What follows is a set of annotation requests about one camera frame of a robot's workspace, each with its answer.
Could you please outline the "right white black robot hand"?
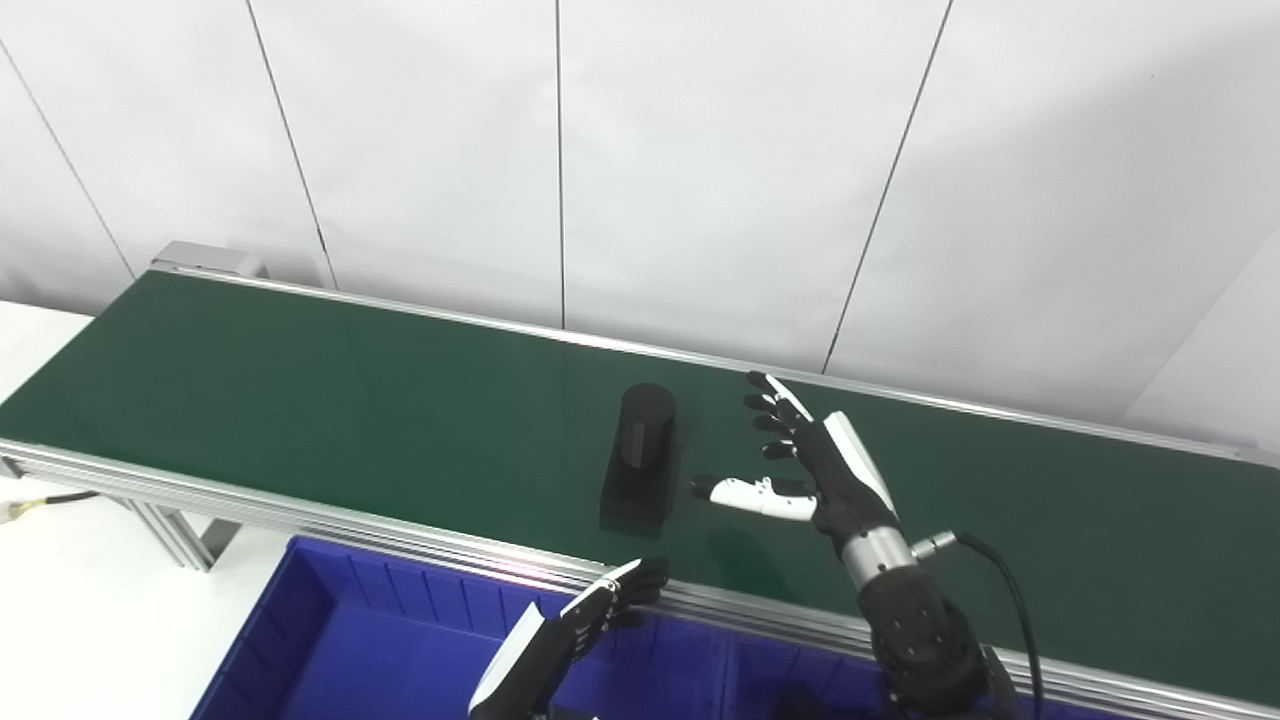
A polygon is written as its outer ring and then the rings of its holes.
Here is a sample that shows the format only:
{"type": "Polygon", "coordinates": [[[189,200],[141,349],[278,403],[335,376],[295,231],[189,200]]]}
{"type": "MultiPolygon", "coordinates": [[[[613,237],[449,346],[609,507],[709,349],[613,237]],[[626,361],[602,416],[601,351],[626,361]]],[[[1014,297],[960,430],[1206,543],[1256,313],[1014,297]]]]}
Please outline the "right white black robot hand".
{"type": "Polygon", "coordinates": [[[690,480],[695,498],[767,518],[808,521],[831,538],[836,550],[876,530],[901,529],[883,478],[844,413],[814,416],[782,380],[765,372],[749,372],[748,382],[754,388],[744,400],[755,413],[751,424],[771,434],[760,455],[771,462],[795,461],[808,478],[701,474],[690,480]]]}

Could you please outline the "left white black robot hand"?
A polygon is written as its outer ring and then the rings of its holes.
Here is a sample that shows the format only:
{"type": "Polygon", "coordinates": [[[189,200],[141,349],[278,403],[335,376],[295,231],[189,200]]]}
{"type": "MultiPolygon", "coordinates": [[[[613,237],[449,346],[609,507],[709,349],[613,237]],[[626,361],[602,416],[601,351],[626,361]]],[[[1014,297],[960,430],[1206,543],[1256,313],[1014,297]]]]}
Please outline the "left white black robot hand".
{"type": "Polygon", "coordinates": [[[666,557],[635,559],[598,577],[553,618],[530,603],[485,667],[468,701],[470,719],[550,719],[570,669],[602,637],[640,626],[640,610],[669,580],[666,557]]]}

